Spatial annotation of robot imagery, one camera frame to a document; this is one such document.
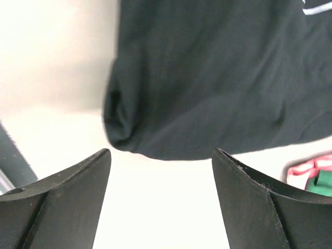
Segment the black t shirt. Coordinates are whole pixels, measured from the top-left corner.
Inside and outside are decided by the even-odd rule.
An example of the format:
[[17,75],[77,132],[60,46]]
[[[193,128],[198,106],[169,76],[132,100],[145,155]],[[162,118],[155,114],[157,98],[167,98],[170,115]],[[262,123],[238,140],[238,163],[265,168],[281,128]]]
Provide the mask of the black t shirt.
[[111,145],[202,160],[331,136],[331,1],[121,1]]

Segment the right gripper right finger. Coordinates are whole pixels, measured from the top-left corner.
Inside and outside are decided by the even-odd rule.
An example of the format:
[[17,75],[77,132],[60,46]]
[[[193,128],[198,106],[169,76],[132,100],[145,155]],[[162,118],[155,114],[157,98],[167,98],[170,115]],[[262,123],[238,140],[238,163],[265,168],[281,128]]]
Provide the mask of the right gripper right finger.
[[331,198],[267,176],[216,149],[212,168],[231,249],[331,249]]

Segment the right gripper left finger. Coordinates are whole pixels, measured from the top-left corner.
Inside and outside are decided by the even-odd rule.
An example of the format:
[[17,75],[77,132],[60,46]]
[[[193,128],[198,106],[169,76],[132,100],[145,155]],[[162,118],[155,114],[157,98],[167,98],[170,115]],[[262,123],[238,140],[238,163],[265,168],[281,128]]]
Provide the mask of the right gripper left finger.
[[1,248],[93,248],[111,166],[109,149],[1,195]]

